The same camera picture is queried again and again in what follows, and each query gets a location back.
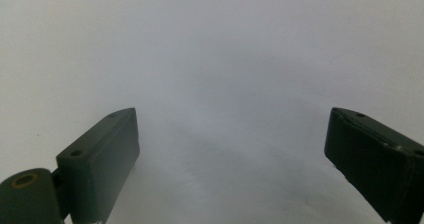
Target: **white surface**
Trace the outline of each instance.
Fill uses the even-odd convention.
[[[424,0],[0,0],[0,179],[134,106],[108,223],[383,223],[331,107],[424,143]]]

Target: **screw hole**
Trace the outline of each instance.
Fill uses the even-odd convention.
[[[12,187],[23,188],[34,183],[36,179],[37,179],[37,174],[35,173],[25,174],[13,180]]]
[[[78,151],[73,151],[73,152],[71,153],[71,156],[73,156],[73,157],[77,157],[77,156],[81,156],[81,154],[82,154],[82,151],[78,150]]]
[[[424,157],[424,151],[421,151],[421,150],[415,150],[415,151],[414,151],[414,153],[415,153],[416,155],[418,155],[418,156],[422,156],[422,157]]]

